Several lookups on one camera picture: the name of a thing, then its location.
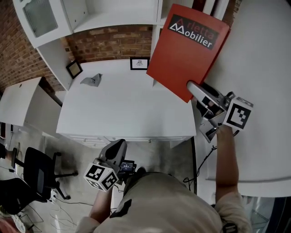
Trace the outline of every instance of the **shirt sleeve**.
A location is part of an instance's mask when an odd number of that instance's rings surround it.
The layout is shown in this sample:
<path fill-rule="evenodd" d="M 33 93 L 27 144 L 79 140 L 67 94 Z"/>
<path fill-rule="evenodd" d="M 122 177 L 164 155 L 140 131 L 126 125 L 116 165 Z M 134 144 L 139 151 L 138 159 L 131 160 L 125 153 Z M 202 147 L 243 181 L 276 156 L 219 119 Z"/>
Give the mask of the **shirt sleeve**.
<path fill-rule="evenodd" d="M 223 223 L 234 223 L 238 232 L 251 233 L 251 223 L 242 204 L 242 196 L 237 192 L 224 195 L 215 205 Z"/>
<path fill-rule="evenodd" d="M 83 217 L 80 220 L 75 233 L 93 233 L 99 225 L 100 223 L 95 219 Z"/>

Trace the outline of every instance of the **frosted glass panel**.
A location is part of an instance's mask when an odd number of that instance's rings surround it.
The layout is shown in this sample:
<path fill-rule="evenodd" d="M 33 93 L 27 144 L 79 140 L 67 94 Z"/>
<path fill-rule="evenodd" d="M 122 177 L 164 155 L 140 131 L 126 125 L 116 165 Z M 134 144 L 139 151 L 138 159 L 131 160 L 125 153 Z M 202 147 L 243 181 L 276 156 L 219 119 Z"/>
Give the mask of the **frosted glass panel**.
<path fill-rule="evenodd" d="M 49 0 L 32 0 L 23 11 L 36 37 L 58 28 Z"/>

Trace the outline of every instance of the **crumpled gray object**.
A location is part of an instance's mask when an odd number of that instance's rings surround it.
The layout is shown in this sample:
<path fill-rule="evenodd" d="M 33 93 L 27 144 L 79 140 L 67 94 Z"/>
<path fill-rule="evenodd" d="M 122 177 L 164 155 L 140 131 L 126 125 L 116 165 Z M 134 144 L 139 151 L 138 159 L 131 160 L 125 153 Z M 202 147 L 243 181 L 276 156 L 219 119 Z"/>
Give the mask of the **crumpled gray object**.
<path fill-rule="evenodd" d="M 84 78 L 80 84 L 98 87 L 101 82 L 102 74 L 96 74 L 93 78 Z"/>

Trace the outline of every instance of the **concrete floor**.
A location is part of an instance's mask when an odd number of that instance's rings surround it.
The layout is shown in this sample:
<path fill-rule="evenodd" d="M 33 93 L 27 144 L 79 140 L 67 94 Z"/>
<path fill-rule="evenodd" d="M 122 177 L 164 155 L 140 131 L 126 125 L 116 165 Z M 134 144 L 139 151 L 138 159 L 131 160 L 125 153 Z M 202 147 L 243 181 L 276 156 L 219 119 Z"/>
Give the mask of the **concrete floor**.
<path fill-rule="evenodd" d="M 98 157 L 100 149 L 85 147 L 65 137 L 59 139 L 43 137 L 37 132 L 17 132 L 13 135 L 10 149 L 20 142 L 23 158 L 27 147 L 36 148 L 47 155 L 52 156 L 54 152 L 61 152 L 62 156 L 57 161 L 56 173 L 70 173 L 74 170 L 79 172 L 77 177 L 60 179 L 62 190 L 71 196 L 68 203 L 92 204 L 98 192 L 92 188 L 83 178 L 83 174 L 90 162 Z M 193 177 L 193 161 L 191 142 L 186 141 L 177 147 L 170 149 L 169 142 L 129 142 L 126 157 L 134 160 L 137 168 L 143 166 L 147 171 L 170 173 L 181 182 L 185 177 Z M 1 160 L 0 166 L 9 167 L 9 164 Z M 19 176 L 22 168 L 17 170 Z M 0 179 L 17 177 L 15 173 L 0 168 Z M 118 206 L 122 199 L 122 193 L 113 190 L 111 208 Z M 34 222 L 34 232 L 68 232 L 74 231 L 81 217 L 87 216 L 91 206 L 86 204 L 67 204 L 56 200 L 52 203 L 32 202 L 24 209 L 24 222 Z"/>

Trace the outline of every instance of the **red binder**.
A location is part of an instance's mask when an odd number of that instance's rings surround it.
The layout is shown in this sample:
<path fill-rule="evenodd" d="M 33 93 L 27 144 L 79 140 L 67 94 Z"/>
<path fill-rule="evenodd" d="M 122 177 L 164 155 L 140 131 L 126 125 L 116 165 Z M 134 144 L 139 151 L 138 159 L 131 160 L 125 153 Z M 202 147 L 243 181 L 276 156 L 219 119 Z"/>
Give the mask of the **red binder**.
<path fill-rule="evenodd" d="M 187 82 L 204 81 L 228 32 L 224 22 L 173 4 L 146 73 L 188 102 Z"/>

